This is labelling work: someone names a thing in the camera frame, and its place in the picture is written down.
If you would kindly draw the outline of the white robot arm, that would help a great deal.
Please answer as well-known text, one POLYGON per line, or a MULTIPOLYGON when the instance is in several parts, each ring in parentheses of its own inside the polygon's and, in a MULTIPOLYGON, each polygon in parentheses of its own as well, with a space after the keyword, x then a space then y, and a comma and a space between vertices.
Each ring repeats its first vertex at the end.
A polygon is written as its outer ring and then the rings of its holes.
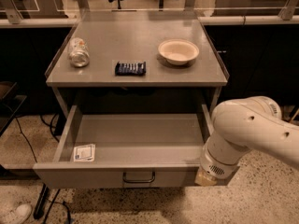
POLYGON ((299 126, 282 119, 279 105, 265 96, 228 100, 211 115, 195 183, 213 186, 235 172, 240 159, 259 150, 299 169, 299 126))

